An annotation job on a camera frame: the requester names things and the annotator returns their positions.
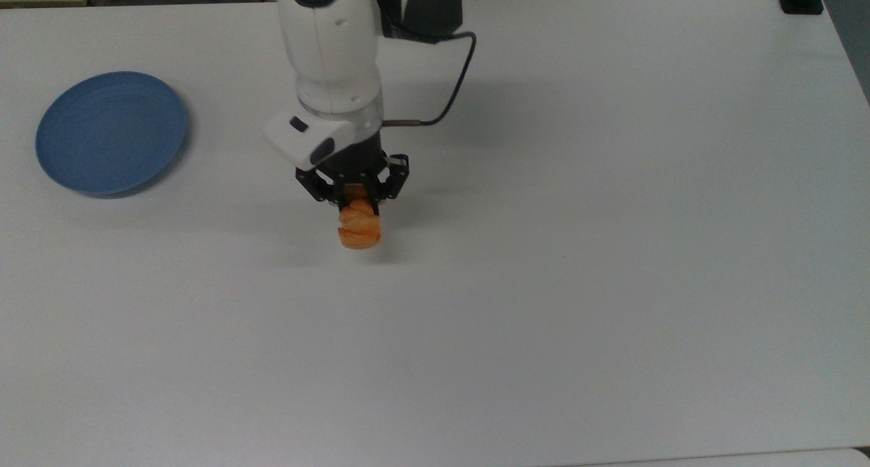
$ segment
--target blue plate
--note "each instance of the blue plate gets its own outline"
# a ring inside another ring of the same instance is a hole
[[[37,159],[71,190],[113,195],[164,171],[187,130],[184,105],[156,77],[116,71],[90,77],[57,98],[37,129]]]

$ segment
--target croissant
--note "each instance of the croissant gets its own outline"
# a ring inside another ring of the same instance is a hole
[[[367,249],[380,241],[380,217],[375,214],[372,203],[367,198],[351,200],[339,213],[338,221],[341,222],[338,237],[344,247]]]

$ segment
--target black cable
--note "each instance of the black cable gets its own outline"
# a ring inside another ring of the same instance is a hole
[[[472,46],[468,48],[468,56],[466,56],[466,64],[462,65],[462,73],[459,74],[459,79],[456,81],[456,86],[453,87],[453,93],[450,95],[450,99],[447,101],[447,105],[445,105],[444,110],[441,111],[441,114],[438,117],[435,117],[432,120],[417,120],[420,126],[434,126],[438,124],[441,120],[444,120],[444,117],[447,117],[448,111],[450,111],[450,107],[453,107],[453,102],[456,101],[456,96],[459,95],[459,89],[462,87],[462,81],[466,78],[466,73],[468,71],[468,65],[472,64],[472,57],[474,56],[474,49],[476,45],[478,45],[478,36],[473,33],[473,31],[464,31],[463,33],[453,34],[445,40],[456,40],[463,39],[464,37],[470,37],[472,39]],[[383,121],[383,125],[389,127],[388,122],[391,120]]]
[[[441,111],[441,114],[438,117],[435,117],[432,120],[384,120],[383,127],[414,127],[414,126],[434,126],[438,124],[441,120],[444,120],[444,117],[447,117],[448,111],[450,111],[450,107],[453,107],[453,102],[456,101],[457,95],[459,95],[459,89],[462,87],[462,81],[466,78],[466,73],[468,73],[468,67],[472,64],[472,57],[474,57],[474,49],[478,45],[478,36],[476,36],[473,31],[463,31],[463,33],[454,33],[444,37],[435,37],[431,35],[423,35],[420,33],[416,33],[415,31],[408,30],[397,18],[392,16],[391,10],[383,5],[381,0],[376,0],[378,2],[378,8],[381,9],[383,15],[389,19],[389,24],[393,27],[396,27],[398,30],[402,31],[405,35],[409,37],[415,37],[415,39],[419,39],[422,42],[428,42],[437,44],[438,42],[444,42],[447,40],[456,40],[456,39],[465,39],[465,37],[470,37],[472,40],[472,45],[468,48],[468,56],[466,56],[466,64],[462,65],[462,73],[459,74],[459,79],[456,80],[456,86],[453,87],[453,93],[450,95],[450,99],[447,101],[447,105],[445,105],[444,110]]]

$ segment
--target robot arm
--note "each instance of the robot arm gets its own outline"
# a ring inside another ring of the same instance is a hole
[[[345,186],[361,185],[378,213],[380,201],[398,195],[409,166],[407,156],[381,149],[377,36],[433,44],[456,37],[461,0],[277,0],[277,7],[296,91],[264,127],[267,141],[296,166],[315,200],[342,209]],[[383,169],[389,176],[381,182]]]

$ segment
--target bread roll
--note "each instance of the bread roll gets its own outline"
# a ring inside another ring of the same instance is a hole
[[[380,241],[380,217],[375,214],[372,203],[366,197],[366,189],[348,186],[345,197],[350,203],[341,210],[338,221],[338,237],[349,249],[367,249]]]

